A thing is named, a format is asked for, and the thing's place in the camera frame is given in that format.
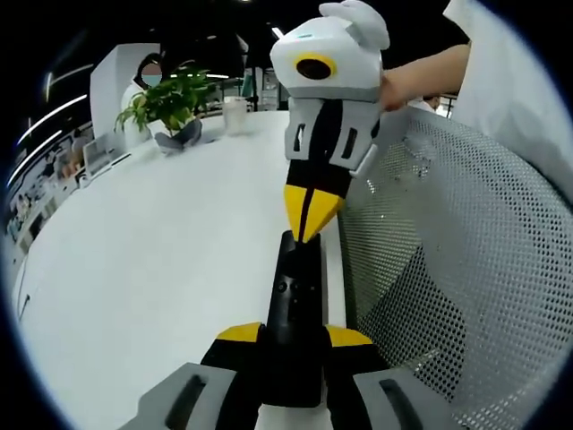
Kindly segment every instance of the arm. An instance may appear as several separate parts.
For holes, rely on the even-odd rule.
[[[469,52],[469,45],[456,45],[388,70],[382,78],[382,105],[391,110],[417,97],[459,91]]]

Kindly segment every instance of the green plant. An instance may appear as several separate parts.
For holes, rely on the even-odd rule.
[[[173,77],[155,87],[135,94],[130,105],[117,116],[115,129],[124,129],[132,119],[140,131],[153,121],[161,120],[173,136],[194,119],[195,109],[207,110],[207,96],[215,90],[205,70],[179,68]]]

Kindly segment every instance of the face mask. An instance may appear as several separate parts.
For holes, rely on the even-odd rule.
[[[161,76],[158,74],[143,74],[141,80],[147,83],[150,87],[155,87],[161,82]]]

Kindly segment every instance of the potted plant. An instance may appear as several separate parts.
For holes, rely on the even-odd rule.
[[[207,96],[214,91],[207,71],[193,67],[177,69],[172,77],[136,94],[126,110],[117,116],[115,127],[124,129],[133,120],[140,131],[151,130],[164,151],[182,151],[201,137],[201,121],[195,116],[207,110]]]

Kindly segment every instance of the white table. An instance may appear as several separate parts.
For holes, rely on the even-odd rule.
[[[281,234],[287,113],[251,134],[163,157],[152,143],[72,194],[32,244],[21,333],[81,430],[112,430],[140,396],[198,363],[231,325],[265,322]],[[204,133],[222,129],[204,121]],[[345,325],[338,227],[323,231],[329,322]],[[328,413],[263,407],[258,427],[331,428]]]

